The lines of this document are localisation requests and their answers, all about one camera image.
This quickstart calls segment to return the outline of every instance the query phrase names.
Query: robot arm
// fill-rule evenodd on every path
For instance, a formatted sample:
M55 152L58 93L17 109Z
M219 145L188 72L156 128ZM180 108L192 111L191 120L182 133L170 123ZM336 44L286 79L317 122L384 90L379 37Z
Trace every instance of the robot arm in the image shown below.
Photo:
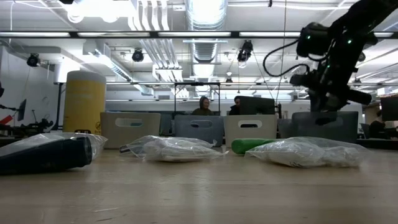
M297 54L318 62L318 68L293 75L290 83L309 88L312 111L337 111L347 101L371 102L369 94L350 90L347 83L358 71L355 66L364 46L377 44L373 29L397 8L395 0L360 0L330 27L311 23L302 29ZM322 58L311 58L310 54Z

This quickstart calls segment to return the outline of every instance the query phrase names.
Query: clear plastic bag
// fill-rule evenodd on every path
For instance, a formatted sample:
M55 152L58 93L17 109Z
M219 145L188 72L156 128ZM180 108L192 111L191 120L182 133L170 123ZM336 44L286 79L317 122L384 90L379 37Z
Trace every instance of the clear plastic bag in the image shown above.
M105 137L94 135L94 134L83 134L83 133L44 133L25 138L23 140L8 144L0 148L0 156L6 156L15 152L23 151L33 146L50 143L60 139L74 139L78 137L88 137L91 143L91 150L95 159L98 157L100 152L103 150L105 142L108 140Z
M247 156L292 167L356 167L370 151L360 145L323 138L294 137L246 152Z
M123 148L147 161L199 161L214 159L227 153L211 149L211 146L212 144L199 139L144 136Z

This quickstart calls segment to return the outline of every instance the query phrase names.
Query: person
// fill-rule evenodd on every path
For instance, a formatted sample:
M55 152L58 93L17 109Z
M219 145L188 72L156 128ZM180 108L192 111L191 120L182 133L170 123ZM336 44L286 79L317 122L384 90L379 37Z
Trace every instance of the person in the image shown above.
M199 108L192 112L192 115L208 116L214 115L214 113L209 110L210 101L207 97L203 96L199 101Z
M235 96L235 105L231 107L231 111L229 111L229 115L240 115L241 114L241 98L239 96Z
M370 138L390 139L384 130L385 127L386 124L382 119L381 111L378 111L376 120L374 120L369 127Z

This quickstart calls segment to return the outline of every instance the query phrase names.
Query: yellow container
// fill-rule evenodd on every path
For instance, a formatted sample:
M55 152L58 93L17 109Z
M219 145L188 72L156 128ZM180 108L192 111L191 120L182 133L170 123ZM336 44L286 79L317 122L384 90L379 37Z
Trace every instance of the yellow container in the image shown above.
M73 71L67 76L63 132L101 134L100 113L105 110L106 78Z

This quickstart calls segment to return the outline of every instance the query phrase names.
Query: table surface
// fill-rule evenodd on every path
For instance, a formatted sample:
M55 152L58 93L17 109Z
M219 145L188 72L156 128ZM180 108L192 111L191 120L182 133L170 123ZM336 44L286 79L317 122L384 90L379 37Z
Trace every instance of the table surface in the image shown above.
M104 151L67 172L0 176L1 223L397 223L398 152L296 169L229 153L142 162Z

